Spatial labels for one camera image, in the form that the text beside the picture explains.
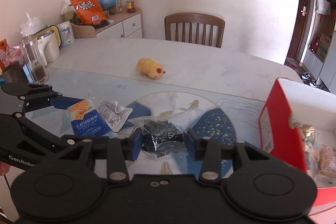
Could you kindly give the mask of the person left hand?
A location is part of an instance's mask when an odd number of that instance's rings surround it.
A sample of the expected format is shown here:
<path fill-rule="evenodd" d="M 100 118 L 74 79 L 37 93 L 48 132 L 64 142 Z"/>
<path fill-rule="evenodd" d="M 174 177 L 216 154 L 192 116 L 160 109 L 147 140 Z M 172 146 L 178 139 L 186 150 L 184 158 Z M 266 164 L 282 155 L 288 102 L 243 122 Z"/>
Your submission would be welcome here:
<path fill-rule="evenodd" d="M 5 176 L 6 174 L 8 174 L 8 172 L 10 171 L 11 166 L 4 163 L 4 162 L 0 162 L 0 176 Z"/>

